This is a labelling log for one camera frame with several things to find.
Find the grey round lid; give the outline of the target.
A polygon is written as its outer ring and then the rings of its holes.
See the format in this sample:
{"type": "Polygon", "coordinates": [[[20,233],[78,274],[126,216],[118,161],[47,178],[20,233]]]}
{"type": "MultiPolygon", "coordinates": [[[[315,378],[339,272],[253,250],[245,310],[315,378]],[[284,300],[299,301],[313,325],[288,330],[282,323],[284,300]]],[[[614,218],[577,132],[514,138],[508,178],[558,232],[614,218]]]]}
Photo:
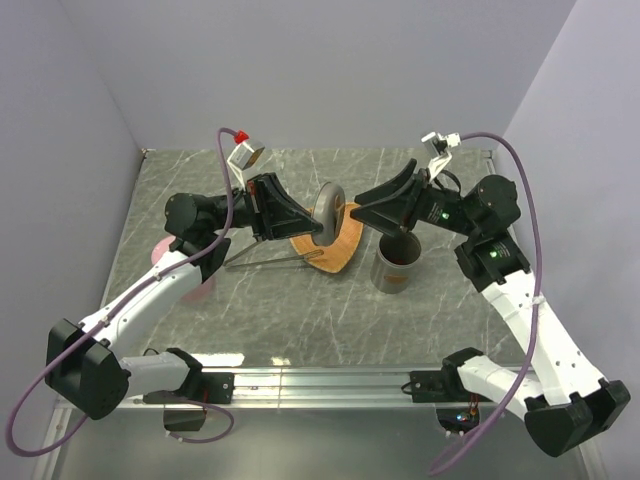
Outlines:
{"type": "Polygon", "coordinates": [[[320,232],[311,235],[316,246],[328,247],[335,242],[342,227],[345,204],[340,185],[327,182],[320,188],[312,210],[312,218],[322,226],[320,232]]]}

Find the tall grey container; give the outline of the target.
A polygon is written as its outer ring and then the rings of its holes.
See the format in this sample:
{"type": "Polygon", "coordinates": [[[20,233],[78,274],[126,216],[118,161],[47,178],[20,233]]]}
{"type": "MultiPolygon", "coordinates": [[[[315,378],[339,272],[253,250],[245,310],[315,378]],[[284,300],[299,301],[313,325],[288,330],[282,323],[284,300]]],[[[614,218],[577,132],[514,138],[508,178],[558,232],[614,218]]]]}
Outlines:
{"type": "Polygon", "coordinates": [[[370,273],[373,286],[385,294],[403,292],[414,277],[421,254],[421,243],[415,234],[411,232],[397,236],[383,234],[378,241],[370,273]],[[407,265],[395,265],[389,261],[393,257],[404,257],[411,262],[407,265]]]}

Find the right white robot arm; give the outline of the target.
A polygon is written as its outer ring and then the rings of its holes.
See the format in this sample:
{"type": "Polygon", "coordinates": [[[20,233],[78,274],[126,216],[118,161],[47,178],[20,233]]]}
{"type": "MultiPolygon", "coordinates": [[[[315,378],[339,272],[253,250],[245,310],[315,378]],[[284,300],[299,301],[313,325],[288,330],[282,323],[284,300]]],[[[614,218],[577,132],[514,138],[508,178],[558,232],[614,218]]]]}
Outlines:
{"type": "Polygon", "coordinates": [[[352,218],[388,236],[409,232],[419,221],[465,236],[455,249],[463,275],[500,315],[536,374],[519,380],[467,348],[444,360],[444,393],[455,400],[477,393],[500,402],[515,387],[507,410],[551,457],[608,430],[631,394],[587,359],[536,292],[534,269],[509,233],[521,215],[515,183],[492,174],[461,194],[429,181],[416,165],[410,160],[391,180],[358,194],[352,218]]]}

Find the tall pink cup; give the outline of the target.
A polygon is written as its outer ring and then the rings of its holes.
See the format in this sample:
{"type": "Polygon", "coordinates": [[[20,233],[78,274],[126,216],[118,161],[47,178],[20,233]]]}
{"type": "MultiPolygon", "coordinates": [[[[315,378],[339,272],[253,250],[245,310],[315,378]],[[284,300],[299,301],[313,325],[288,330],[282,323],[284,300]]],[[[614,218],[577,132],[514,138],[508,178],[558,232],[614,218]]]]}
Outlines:
{"type": "MultiPolygon", "coordinates": [[[[161,258],[169,251],[170,244],[174,240],[174,236],[166,236],[153,247],[150,253],[150,261],[152,266],[156,266],[160,262],[161,258]]],[[[212,275],[198,285],[196,285],[194,282],[191,282],[189,286],[190,289],[184,292],[180,301],[183,303],[202,302],[210,293],[214,291],[216,286],[216,278],[214,275],[212,275]]]]}

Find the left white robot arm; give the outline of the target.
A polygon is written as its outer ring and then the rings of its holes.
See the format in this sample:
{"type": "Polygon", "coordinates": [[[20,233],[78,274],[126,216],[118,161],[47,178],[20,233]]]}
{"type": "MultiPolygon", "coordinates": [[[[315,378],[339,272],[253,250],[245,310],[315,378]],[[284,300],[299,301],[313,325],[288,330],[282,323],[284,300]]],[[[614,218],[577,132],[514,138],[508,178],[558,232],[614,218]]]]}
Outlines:
{"type": "Polygon", "coordinates": [[[231,245],[228,230],[250,228],[259,241],[309,234],[315,244],[329,245],[340,222],[331,199],[318,198],[306,210],[273,173],[260,174],[245,188],[231,188],[224,195],[173,195],[165,206],[165,229],[174,238],[169,250],[100,311],[77,324],[61,320],[51,329],[46,384],[93,420],[131,396],[166,391],[180,402],[197,399],[202,365],[192,355],[170,348],[129,357],[129,346],[223,266],[231,245]]]}

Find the metal tongs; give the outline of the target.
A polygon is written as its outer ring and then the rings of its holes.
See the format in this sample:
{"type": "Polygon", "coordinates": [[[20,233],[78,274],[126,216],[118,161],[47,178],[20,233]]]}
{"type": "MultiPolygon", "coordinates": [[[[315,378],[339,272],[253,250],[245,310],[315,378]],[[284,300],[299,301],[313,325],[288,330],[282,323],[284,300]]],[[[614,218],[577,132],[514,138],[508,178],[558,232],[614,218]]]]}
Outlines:
{"type": "Polygon", "coordinates": [[[271,255],[270,257],[264,255],[264,252],[265,248],[263,247],[263,242],[254,242],[228,257],[224,261],[223,267],[226,270],[236,270],[279,263],[307,261],[324,255],[324,251],[319,248],[312,249],[310,252],[302,254],[293,252],[288,254],[271,255]]]}

